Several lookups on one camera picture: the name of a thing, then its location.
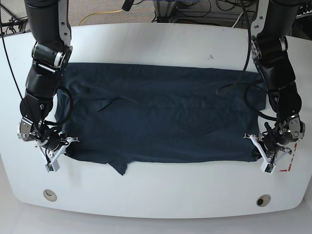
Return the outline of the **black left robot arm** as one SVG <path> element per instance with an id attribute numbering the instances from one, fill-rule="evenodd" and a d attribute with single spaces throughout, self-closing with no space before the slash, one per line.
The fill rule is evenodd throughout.
<path id="1" fill-rule="evenodd" d="M 296 19 L 301 1 L 259 1 L 252 22 L 252 57 L 267 87 L 269 103 L 276 116 L 274 127 L 265 123 L 266 132 L 258 140 L 259 152 L 274 158 L 286 145 L 304 137 L 305 124 L 299 112 L 302 100 L 297 91 L 295 73 L 290 63 L 286 35 Z"/>

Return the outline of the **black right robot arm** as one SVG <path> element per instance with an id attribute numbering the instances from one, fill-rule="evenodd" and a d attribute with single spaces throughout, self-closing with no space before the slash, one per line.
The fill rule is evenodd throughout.
<path id="1" fill-rule="evenodd" d="M 60 123 L 45 121 L 53 107 L 59 80 L 72 53 L 67 0 L 26 0 L 26 13 L 35 39 L 32 65 L 20 103 L 20 137 L 36 141 L 48 151 L 65 144 Z"/>

